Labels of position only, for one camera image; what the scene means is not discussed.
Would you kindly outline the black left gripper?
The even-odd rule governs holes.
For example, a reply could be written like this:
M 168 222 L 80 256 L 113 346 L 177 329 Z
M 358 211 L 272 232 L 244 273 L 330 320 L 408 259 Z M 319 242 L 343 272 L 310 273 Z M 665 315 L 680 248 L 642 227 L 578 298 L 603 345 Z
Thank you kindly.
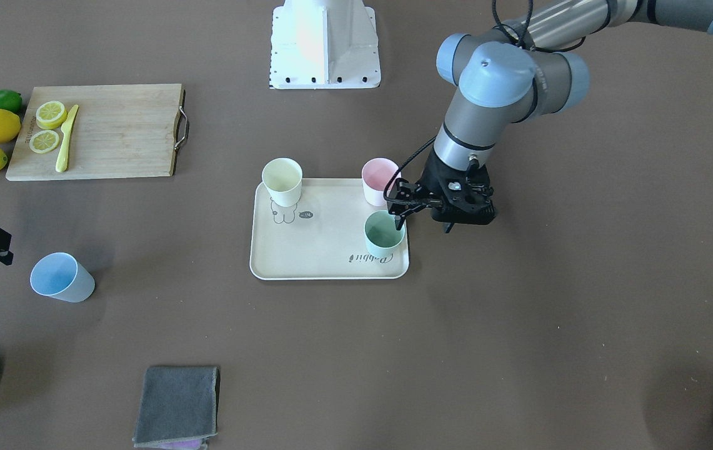
M 468 157 L 466 170 L 456 170 L 431 152 L 417 182 L 397 177 L 388 188 L 387 210 L 394 216 L 396 231 L 402 230 L 408 216 L 424 209 L 431 209 L 444 234 L 456 223 L 487 225 L 497 214 L 487 168 L 476 156 Z

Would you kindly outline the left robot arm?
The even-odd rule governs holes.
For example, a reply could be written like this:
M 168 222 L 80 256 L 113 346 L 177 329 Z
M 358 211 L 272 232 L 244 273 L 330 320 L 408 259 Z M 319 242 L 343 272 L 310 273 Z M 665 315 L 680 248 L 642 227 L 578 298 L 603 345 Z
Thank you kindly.
M 456 87 L 444 122 L 428 140 L 422 176 L 398 174 L 384 190 L 392 223 L 430 209 L 448 233 L 456 223 L 496 216 L 487 159 L 504 129 L 581 102 L 589 69 L 574 49 L 605 28 L 629 22 L 713 34 L 713 1 L 554 1 L 485 34 L 454 34 L 438 50 L 440 76 Z

